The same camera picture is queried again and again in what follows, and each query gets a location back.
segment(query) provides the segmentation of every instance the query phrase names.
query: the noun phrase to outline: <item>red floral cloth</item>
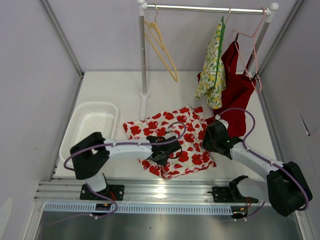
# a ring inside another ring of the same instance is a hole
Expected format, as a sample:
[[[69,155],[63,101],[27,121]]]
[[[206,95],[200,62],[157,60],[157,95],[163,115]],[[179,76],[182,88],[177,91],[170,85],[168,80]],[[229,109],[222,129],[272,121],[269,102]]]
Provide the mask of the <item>red floral cloth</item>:
[[[217,165],[209,153],[201,148],[207,128],[202,107],[186,106],[173,112],[163,111],[147,118],[145,121],[126,122],[123,127],[129,139],[140,139],[150,135],[163,137],[167,130],[171,130],[177,135],[182,134],[184,127],[181,124],[176,124],[167,129],[174,122],[182,122],[186,125],[186,132],[179,140],[182,146],[181,155],[180,150],[171,154],[170,158],[179,157],[168,159],[166,166],[158,165],[148,159],[139,159],[143,169],[164,179],[172,179],[180,175],[216,167]]]

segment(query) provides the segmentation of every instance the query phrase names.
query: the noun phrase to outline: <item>red garment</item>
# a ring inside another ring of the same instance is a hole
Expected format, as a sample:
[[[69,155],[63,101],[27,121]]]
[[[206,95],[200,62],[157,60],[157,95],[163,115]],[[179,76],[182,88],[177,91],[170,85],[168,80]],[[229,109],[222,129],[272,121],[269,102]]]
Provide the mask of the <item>red garment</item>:
[[[237,42],[232,42],[229,48],[225,51],[221,57],[224,64],[225,71],[225,84],[226,89],[222,92],[222,107],[219,109],[213,109],[213,114],[217,115],[229,108],[242,108],[246,109],[250,96],[255,90],[251,84],[249,77],[243,74],[236,74],[238,52],[235,44],[239,49]],[[241,137],[246,133],[246,116],[245,112],[240,110],[227,111],[221,116],[222,119],[229,123],[228,134],[230,138]],[[211,117],[205,120],[207,124],[211,124],[215,121],[215,117]]]

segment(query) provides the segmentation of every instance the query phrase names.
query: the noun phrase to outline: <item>green and yellow patterned cloth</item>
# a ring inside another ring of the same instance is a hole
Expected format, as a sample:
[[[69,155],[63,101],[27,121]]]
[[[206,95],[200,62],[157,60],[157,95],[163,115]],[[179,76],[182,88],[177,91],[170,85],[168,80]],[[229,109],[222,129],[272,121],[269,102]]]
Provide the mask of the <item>green and yellow patterned cloth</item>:
[[[207,103],[213,109],[221,108],[221,94],[226,89],[225,68],[221,60],[224,33],[225,24],[222,17],[207,47],[203,70],[194,96],[199,100],[205,95]]]

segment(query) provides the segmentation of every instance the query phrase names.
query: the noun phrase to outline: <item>gray wall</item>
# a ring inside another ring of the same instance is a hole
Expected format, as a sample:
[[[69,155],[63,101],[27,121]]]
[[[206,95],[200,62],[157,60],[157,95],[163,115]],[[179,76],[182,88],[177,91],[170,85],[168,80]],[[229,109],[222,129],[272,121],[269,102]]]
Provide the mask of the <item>gray wall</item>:
[[[64,33],[84,71],[137,71],[140,69],[140,44],[137,0],[49,0]],[[261,63],[285,22],[296,0],[147,0],[156,4],[205,7],[248,8],[280,7],[259,50]],[[155,19],[148,10],[145,18]],[[158,11],[157,24],[176,68],[200,71],[206,49],[221,17],[228,14],[208,12]],[[223,48],[232,42],[232,30],[253,34],[262,16],[232,14],[225,28]],[[245,61],[253,49],[251,39],[239,37]],[[146,42],[148,70],[166,70],[150,44]],[[239,70],[243,70],[239,61]]]
[[[307,215],[315,239],[320,239],[319,9],[320,1],[305,1],[261,76],[284,156],[300,165],[313,193]]]
[[[18,240],[79,78],[37,0],[2,0],[0,32],[0,205],[13,200],[2,239]]]

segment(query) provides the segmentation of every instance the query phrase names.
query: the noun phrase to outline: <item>white tabletop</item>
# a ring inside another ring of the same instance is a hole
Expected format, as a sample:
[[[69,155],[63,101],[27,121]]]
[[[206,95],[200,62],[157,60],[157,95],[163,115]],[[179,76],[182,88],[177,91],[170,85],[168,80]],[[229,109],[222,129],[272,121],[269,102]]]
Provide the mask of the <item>white tabletop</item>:
[[[204,98],[195,100],[198,85],[198,72],[178,72],[179,81],[175,82],[166,71],[147,72],[150,98],[147,103],[146,116],[151,117],[162,111],[174,111],[185,106],[202,106],[206,118],[213,116],[212,109]],[[101,101],[114,104],[118,108],[118,118],[114,139],[126,140],[123,123],[137,121],[140,116],[140,91],[142,88],[140,71],[86,72],[76,101],[76,106],[89,101]],[[256,127],[248,137],[247,143],[252,148],[276,159],[266,121],[257,94],[254,92],[249,100],[247,110],[256,120]],[[252,127],[252,120],[246,117],[247,132]],[[255,172],[246,166],[228,159],[218,153],[214,154],[217,167],[183,175],[173,180],[230,180],[240,175],[258,179]],[[137,159],[107,161],[101,169],[106,178],[158,179],[159,177],[144,170]],[[72,177],[74,172],[64,169],[60,160],[55,172],[56,177]]]

